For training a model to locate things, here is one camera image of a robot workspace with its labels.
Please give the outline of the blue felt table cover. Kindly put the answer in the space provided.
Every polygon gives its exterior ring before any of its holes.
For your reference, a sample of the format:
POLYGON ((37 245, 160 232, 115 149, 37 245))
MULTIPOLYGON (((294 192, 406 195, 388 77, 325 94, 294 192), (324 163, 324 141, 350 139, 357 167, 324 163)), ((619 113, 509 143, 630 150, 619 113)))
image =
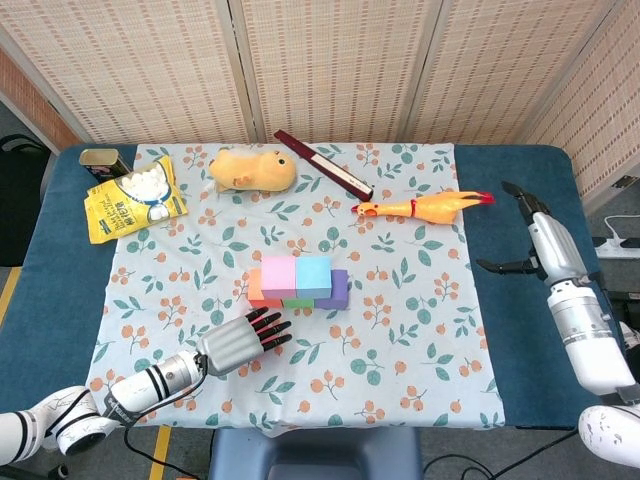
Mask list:
MULTIPOLYGON (((97 345, 112 245, 87 240, 82 199, 94 183, 80 146, 60 154, 17 287, 0 327, 0 412, 22 410, 51 392, 82 384, 105 355, 97 345)), ((498 192, 502 181, 535 193, 573 234, 587 267, 598 269, 571 162, 546 145, 463 145, 454 149, 465 189, 498 192)), ((597 398, 577 383, 532 276, 475 269, 498 395, 506 422, 570 428, 597 398)))

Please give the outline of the orange foam cube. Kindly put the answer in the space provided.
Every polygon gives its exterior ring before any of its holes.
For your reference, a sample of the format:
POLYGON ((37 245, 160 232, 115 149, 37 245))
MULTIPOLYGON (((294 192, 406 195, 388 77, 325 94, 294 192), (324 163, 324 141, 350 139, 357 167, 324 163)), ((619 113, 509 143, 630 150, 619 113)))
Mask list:
POLYGON ((260 268, 250 270, 248 300, 252 307, 282 308, 280 290, 281 284, 273 274, 263 274, 260 268))

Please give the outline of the white power strip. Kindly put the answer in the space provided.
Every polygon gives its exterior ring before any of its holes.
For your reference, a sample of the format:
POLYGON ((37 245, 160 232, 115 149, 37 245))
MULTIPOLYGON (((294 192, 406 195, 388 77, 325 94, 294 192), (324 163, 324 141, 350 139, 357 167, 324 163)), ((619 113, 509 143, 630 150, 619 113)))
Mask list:
POLYGON ((640 259, 640 238, 593 237, 592 242, 599 259, 640 259))

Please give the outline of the light blue foam cube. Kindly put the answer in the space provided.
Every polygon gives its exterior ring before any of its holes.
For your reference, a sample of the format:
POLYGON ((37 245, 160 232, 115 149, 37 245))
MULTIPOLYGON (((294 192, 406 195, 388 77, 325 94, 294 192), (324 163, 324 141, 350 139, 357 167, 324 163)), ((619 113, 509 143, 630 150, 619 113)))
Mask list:
POLYGON ((331 260, 327 256, 298 257, 296 295, 298 298, 325 299, 331 296, 331 260))

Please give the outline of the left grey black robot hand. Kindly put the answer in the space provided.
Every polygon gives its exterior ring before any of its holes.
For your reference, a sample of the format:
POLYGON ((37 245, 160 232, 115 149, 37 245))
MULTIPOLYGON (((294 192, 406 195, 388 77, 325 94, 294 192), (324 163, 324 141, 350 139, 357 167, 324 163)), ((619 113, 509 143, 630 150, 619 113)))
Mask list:
POLYGON ((259 307, 214 328, 197 342, 197 365, 220 377, 290 341, 292 323, 281 317, 259 307))

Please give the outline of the black chair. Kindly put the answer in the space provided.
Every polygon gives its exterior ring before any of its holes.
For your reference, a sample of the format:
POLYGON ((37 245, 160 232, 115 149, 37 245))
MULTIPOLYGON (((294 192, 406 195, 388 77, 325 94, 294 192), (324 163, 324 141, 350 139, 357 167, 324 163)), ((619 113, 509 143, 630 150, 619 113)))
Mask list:
POLYGON ((50 150, 23 134, 0 138, 0 267, 21 266, 41 209, 50 150))

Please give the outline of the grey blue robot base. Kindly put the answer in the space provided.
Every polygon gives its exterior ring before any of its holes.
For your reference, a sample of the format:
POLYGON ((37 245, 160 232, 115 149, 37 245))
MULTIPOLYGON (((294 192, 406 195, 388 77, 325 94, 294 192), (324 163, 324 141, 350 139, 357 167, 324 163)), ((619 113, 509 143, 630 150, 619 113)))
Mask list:
POLYGON ((419 430, 339 427, 269 438, 221 429, 208 480, 423 480, 419 430))

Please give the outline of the dark red folded fan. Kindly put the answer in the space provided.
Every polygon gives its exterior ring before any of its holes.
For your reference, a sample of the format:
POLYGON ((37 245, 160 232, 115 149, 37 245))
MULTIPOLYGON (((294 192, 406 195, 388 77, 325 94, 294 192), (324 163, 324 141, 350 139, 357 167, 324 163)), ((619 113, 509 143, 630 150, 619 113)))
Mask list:
POLYGON ((289 133, 277 130, 274 137, 361 202, 372 198, 373 189, 369 185, 289 133))

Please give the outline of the yellow plush animal toy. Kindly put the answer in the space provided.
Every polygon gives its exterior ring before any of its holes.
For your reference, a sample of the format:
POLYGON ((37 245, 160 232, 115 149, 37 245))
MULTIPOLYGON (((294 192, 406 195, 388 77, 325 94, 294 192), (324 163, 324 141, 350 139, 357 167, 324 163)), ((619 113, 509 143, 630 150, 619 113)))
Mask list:
POLYGON ((297 178, 296 161, 279 150, 221 149, 209 165, 215 187, 226 190, 281 192, 297 178))

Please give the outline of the yellow marshmallow snack bag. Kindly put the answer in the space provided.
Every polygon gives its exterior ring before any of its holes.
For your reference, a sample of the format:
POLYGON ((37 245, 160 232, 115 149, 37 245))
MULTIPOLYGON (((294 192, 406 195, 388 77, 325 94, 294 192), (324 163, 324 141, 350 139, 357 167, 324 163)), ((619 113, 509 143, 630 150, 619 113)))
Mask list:
POLYGON ((92 244, 119 239, 188 213, 167 155, 89 189, 84 208, 92 244))

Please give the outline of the floral print tablecloth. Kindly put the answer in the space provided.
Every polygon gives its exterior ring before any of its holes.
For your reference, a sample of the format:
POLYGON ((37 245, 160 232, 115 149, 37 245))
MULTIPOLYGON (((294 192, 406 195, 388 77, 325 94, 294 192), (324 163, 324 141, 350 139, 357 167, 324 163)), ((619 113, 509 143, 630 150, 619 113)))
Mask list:
POLYGON ((504 421, 468 253, 468 213, 451 226, 364 219, 305 161, 285 193, 218 193, 215 144, 141 145, 166 155, 186 215, 115 245, 87 383, 116 382, 246 313, 249 272, 266 256, 326 256, 349 276, 344 310, 287 309, 291 340, 160 409, 155 424, 296 428, 504 421))

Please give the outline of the yellow rubber chicken toy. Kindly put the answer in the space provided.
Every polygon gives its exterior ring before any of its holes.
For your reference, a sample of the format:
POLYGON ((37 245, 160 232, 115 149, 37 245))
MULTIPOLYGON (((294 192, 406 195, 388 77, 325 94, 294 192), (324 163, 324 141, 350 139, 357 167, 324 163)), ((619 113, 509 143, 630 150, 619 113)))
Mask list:
POLYGON ((489 192, 449 191, 412 198, 399 203, 363 202, 351 208, 359 217, 414 218, 435 225, 453 225, 465 208, 495 203, 489 192))

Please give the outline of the purple foam cube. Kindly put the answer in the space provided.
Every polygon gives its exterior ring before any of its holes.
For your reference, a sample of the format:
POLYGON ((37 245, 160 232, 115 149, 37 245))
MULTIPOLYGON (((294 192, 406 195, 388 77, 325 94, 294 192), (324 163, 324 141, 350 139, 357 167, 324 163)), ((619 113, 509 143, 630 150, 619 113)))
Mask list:
POLYGON ((345 310, 349 303, 348 273, 343 269, 331 270, 331 294, 328 298, 316 299, 314 306, 324 310, 345 310))

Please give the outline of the light pink foam cube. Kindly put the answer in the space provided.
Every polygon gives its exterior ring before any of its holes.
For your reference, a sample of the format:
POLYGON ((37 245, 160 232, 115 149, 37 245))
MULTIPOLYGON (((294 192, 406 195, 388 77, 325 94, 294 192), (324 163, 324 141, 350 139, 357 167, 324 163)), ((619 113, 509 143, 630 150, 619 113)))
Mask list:
POLYGON ((266 256, 261 261, 261 291, 267 299, 296 297, 296 258, 266 256))

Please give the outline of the beige woven folding screen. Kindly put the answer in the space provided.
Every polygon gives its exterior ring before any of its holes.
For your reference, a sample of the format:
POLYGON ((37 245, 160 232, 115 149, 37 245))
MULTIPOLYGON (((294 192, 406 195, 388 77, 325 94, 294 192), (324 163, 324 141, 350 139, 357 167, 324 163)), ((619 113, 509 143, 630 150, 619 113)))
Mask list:
POLYGON ((0 0, 0 99, 80 142, 546 144, 640 177, 640 0, 0 0))

